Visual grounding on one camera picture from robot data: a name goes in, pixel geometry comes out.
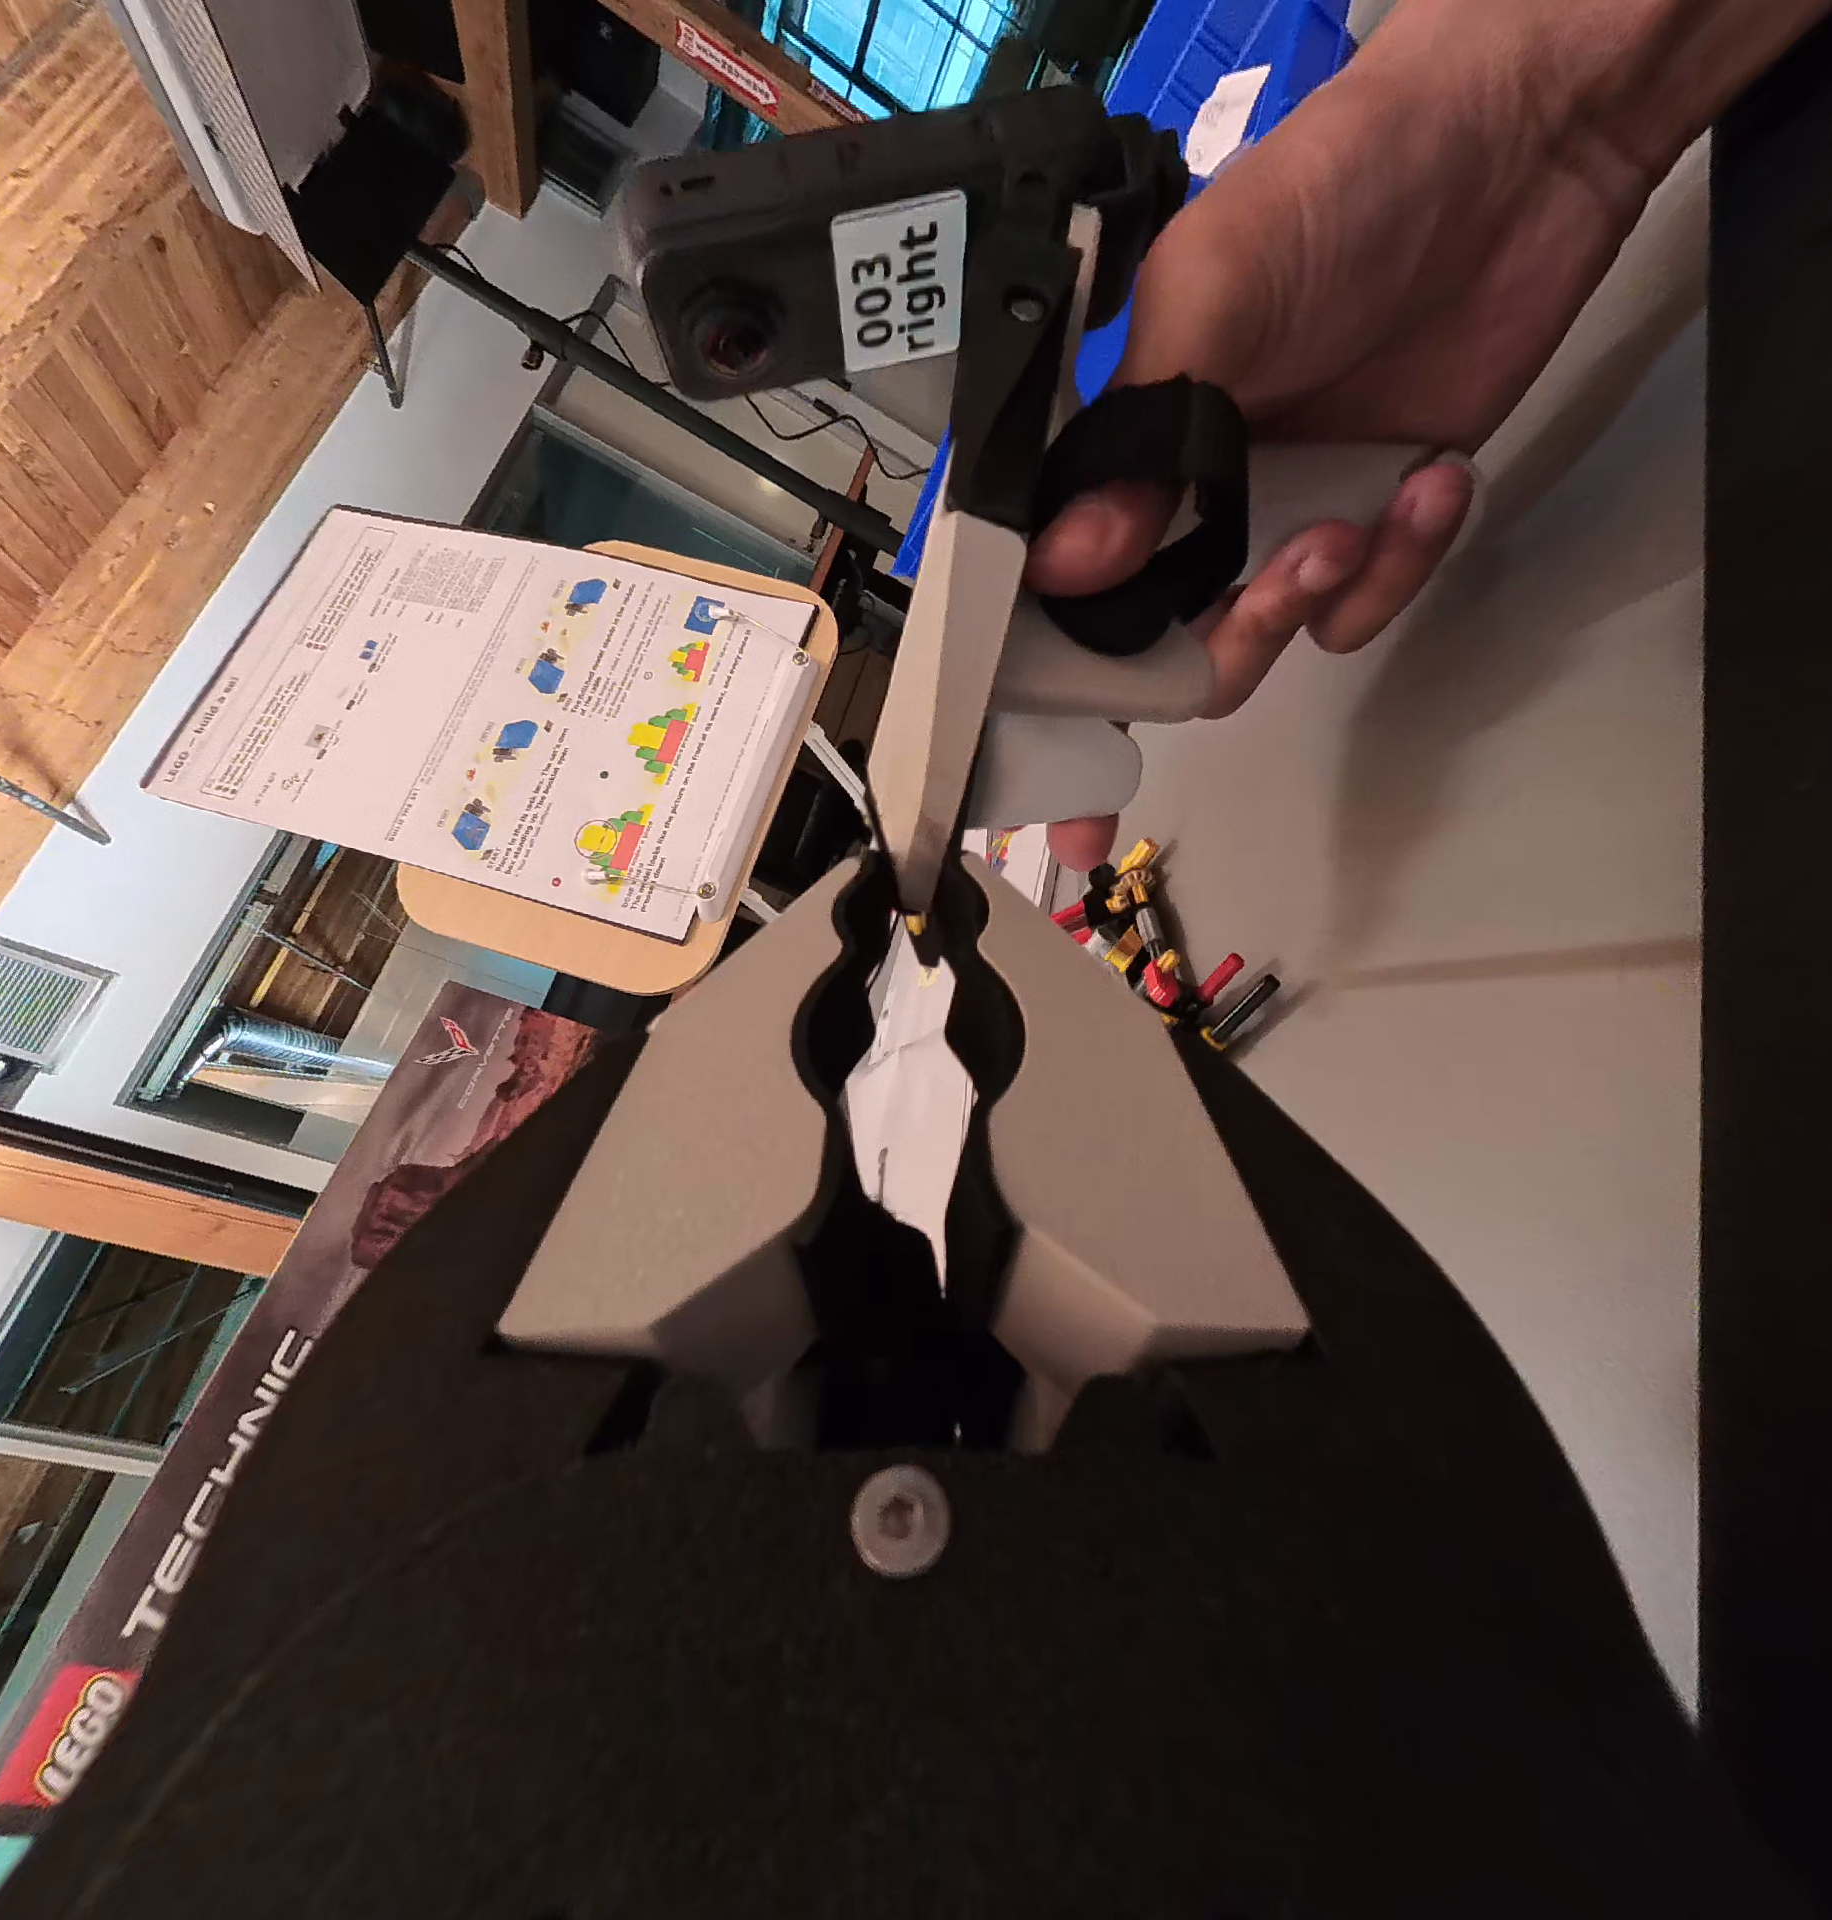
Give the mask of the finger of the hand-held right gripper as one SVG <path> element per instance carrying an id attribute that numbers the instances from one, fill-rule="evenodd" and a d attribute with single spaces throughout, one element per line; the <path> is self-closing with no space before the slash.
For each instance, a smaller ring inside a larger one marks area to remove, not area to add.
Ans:
<path id="1" fill-rule="evenodd" d="M 981 828 L 1029 822 L 1017 715 L 997 720 L 995 773 L 973 773 L 1021 571 L 1021 533 L 957 511 L 931 514 L 867 761 L 899 915 L 936 903 L 961 815 Z M 923 937 L 908 936 L 925 965 L 941 959 L 936 912 Z"/>

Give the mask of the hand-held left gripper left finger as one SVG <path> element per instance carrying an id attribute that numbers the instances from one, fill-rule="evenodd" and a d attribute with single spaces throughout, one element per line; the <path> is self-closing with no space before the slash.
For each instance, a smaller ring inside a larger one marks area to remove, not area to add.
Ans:
<path id="1" fill-rule="evenodd" d="M 666 1369 L 784 1369 L 811 1345 L 790 1230 L 811 1209 L 825 1108 L 790 1050 L 840 961 L 836 862 L 652 1027 L 497 1333 L 522 1350 Z"/>

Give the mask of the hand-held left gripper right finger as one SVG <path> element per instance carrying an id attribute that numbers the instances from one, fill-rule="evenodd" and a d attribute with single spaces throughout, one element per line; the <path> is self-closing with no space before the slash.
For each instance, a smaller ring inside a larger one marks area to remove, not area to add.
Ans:
<path id="1" fill-rule="evenodd" d="M 987 1146 L 1017 1222 L 995 1337 L 1036 1380 L 1289 1350 L 1289 1271 L 1157 1013 L 973 852 L 977 959 L 1021 1011 Z"/>

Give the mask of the grey lego beam assembly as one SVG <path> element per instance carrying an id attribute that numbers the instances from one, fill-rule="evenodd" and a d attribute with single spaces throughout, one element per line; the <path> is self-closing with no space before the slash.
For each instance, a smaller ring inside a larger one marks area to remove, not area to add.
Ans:
<path id="1" fill-rule="evenodd" d="M 1078 897 L 1050 909 L 1050 923 L 1170 1033 L 1194 1033 L 1214 1053 L 1242 1043 L 1279 1005 L 1279 973 L 1253 968 L 1240 953 L 1206 972 L 1186 961 L 1169 912 L 1161 840 L 1137 836 L 1125 852 L 1089 868 Z"/>

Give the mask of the person's right forearm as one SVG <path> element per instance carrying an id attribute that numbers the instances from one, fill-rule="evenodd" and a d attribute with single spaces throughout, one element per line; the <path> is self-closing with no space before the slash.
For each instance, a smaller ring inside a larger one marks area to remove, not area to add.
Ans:
<path id="1" fill-rule="evenodd" d="M 1662 174 L 1832 2 L 1394 2 L 1361 73 Z"/>

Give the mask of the lego set box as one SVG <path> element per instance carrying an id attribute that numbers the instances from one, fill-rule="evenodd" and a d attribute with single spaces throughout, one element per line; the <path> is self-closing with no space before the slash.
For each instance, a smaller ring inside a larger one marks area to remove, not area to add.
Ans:
<path id="1" fill-rule="evenodd" d="M 2 1718 L 0 1836 L 40 1833 L 110 1743 L 248 1455 L 348 1299 L 596 1043 L 586 1019 L 457 983 L 412 1022 L 369 1114 Z"/>

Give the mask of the person's right hand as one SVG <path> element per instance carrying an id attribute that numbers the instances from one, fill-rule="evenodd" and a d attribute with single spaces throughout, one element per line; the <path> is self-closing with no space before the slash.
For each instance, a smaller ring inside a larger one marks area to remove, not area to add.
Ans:
<path id="1" fill-rule="evenodd" d="M 1132 304 L 1128 386 L 1214 384 L 1276 442 L 1431 451 L 1376 520 L 1289 537 L 1194 623 L 1209 723 L 1293 642 L 1358 654 L 1431 586 L 1472 514 L 1461 457 L 1529 394 L 1686 155 L 1655 174 L 1487 124 L 1367 78 L 1363 54 L 1169 224 Z"/>

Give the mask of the blue storage bin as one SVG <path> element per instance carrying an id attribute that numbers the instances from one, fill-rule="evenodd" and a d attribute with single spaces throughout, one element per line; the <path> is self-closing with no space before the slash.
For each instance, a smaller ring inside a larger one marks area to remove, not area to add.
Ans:
<path id="1" fill-rule="evenodd" d="M 1050 65 L 1089 87 L 1102 74 L 1102 109 L 1128 124 L 1147 124 L 1152 145 L 1174 148 L 1186 166 L 1180 202 L 1198 199 L 1240 151 L 1272 131 L 1318 84 L 1331 83 L 1354 54 L 1361 37 L 1351 30 L 1351 2 L 1027 2 L 1021 33 L 995 38 L 969 78 L 972 27 L 995 21 L 995 2 L 952 2 L 952 38 L 944 46 L 941 2 L 885 2 L 888 27 L 903 38 L 874 38 L 874 53 L 936 54 L 928 92 L 908 83 L 884 83 L 897 110 L 954 110 L 972 102 L 1004 102 L 1021 92 L 1047 92 Z M 884 302 L 860 306 L 860 336 L 844 332 L 844 377 L 903 371 L 941 361 L 957 347 L 957 288 L 964 261 L 961 218 L 941 221 L 941 258 L 936 294 L 920 304 L 893 284 L 858 278 Z M 1128 320 L 1128 294 L 1110 318 L 1098 304 L 1089 314 L 1089 336 L 1075 352 L 1075 391 L 1091 400 L 1120 371 Z"/>

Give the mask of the white vent panel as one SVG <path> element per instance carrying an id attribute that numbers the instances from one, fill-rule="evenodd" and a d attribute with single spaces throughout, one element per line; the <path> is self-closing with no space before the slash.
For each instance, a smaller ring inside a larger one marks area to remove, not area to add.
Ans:
<path id="1" fill-rule="evenodd" d="M 357 2 L 105 2 L 200 199 L 321 278 L 290 195 L 374 92 Z"/>

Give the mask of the black perforated panel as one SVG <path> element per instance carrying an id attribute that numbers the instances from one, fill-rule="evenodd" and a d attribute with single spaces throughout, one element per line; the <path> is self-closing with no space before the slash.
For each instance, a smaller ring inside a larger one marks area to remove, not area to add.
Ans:
<path id="1" fill-rule="evenodd" d="M 1699 1700 L 1832 1917 L 1832 17 L 1715 138 Z"/>

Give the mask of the wooden post red sign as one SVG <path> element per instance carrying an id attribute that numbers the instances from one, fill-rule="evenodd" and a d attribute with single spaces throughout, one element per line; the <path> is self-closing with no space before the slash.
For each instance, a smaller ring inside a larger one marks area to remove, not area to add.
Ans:
<path id="1" fill-rule="evenodd" d="M 864 122 L 860 109 L 840 102 L 809 65 L 788 60 L 723 2 L 601 7 L 784 138 Z"/>

